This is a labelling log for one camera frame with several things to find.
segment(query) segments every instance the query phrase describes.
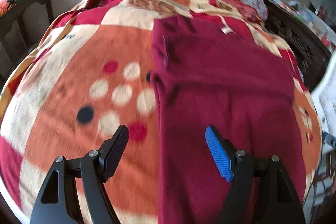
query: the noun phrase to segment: blue gripper pad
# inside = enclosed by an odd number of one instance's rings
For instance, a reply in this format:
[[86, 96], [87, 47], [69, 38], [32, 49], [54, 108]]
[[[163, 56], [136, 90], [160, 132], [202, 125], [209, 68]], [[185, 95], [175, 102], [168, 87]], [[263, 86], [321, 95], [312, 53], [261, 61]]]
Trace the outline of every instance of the blue gripper pad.
[[220, 175], [225, 178], [227, 182], [230, 182], [233, 178], [231, 160], [211, 127], [207, 127], [205, 130], [205, 140], [217, 165]]

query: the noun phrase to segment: silver bolt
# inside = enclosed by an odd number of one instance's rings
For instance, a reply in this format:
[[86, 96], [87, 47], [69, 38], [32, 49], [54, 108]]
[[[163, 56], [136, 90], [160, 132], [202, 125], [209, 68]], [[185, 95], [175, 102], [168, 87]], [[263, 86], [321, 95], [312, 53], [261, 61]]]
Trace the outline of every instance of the silver bolt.
[[277, 162], [277, 161], [280, 160], [280, 158], [279, 158], [277, 155], [273, 155], [273, 156], [271, 157], [271, 159], [272, 159], [273, 161], [275, 161], [275, 162]]
[[64, 157], [63, 157], [63, 156], [58, 156], [58, 157], [55, 159], [56, 162], [61, 162], [61, 161], [63, 161], [63, 160], [64, 160]]
[[246, 155], [246, 152], [244, 150], [239, 149], [237, 150], [236, 154], [238, 157], [244, 157]]
[[90, 152], [89, 152], [89, 156], [90, 157], [95, 157], [95, 156], [97, 156], [98, 155], [98, 151], [97, 150], [91, 150]]

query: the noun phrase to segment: hanging clothes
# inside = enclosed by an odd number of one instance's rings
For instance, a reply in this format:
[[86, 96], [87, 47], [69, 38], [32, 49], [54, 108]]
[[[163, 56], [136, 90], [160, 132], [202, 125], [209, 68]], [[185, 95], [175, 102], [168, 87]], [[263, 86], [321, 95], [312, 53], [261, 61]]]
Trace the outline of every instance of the hanging clothes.
[[211, 224], [218, 216], [230, 183], [219, 175], [205, 142], [211, 124], [237, 149], [256, 157], [278, 155], [299, 197], [304, 195], [292, 75], [284, 60], [251, 43], [239, 29], [225, 34], [223, 27], [181, 15], [154, 21], [159, 224]]

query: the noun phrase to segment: multicolored blanket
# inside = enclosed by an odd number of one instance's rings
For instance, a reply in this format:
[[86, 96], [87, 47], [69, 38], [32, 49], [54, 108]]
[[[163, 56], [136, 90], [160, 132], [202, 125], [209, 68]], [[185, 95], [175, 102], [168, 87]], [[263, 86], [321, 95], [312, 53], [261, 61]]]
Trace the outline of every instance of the multicolored blanket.
[[[284, 40], [221, 0], [83, 0], [52, 23], [0, 96], [1, 177], [26, 215], [57, 156], [82, 157], [125, 124], [130, 140], [106, 191], [122, 223], [157, 223], [157, 113], [146, 78], [153, 69], [153, 20], [175, 14], [220, 15], [228, 27], [238, 19], [257, 45], [288, 62], [307, 192], [319, 162], [320, 125]], [[81, 186], [78, 193], [89, 223]]]

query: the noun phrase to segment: red circle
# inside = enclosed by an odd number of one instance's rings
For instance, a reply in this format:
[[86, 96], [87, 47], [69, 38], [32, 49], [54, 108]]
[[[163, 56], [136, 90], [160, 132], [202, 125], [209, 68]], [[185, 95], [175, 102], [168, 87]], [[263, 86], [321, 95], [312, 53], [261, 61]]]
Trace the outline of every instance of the red circle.
[[143, 141], [147, 136], [147, 127], [143, 122], [133, 122], [128, 126], [129, 138], [134, 141]]
[[118, 68], [118, 62], [113, 60], [109, 61], [104, 65], [103, 72], [105, 73], [115, 73]]

